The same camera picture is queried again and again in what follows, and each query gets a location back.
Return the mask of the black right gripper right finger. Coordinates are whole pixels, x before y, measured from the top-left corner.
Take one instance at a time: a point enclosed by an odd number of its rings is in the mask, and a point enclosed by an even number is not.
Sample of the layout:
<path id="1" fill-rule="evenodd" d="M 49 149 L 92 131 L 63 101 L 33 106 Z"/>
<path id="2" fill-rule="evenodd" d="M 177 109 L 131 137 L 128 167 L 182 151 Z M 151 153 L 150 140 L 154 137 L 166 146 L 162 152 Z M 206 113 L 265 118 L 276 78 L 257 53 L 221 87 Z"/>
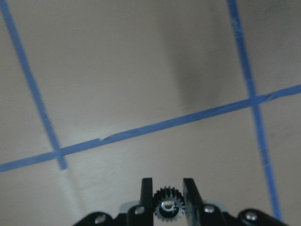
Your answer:
<path id="1" fill-rule="evenodd" d="M 183 196 L 187 221 L 200 221 L 203 200 L 192 178 L 183 179 Z"/>

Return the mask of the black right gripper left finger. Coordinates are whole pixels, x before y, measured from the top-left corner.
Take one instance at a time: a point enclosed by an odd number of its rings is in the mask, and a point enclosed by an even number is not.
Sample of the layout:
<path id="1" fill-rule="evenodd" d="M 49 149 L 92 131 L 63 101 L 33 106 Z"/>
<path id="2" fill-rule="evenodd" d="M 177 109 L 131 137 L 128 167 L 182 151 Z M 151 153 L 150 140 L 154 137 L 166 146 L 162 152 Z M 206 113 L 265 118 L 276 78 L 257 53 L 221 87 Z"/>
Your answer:
<path id="1" fill-rule="evenodd" d="M 140 204 L 153 212 L 153 182 L 152 178 L 143 178 L 141 186 Z"/>

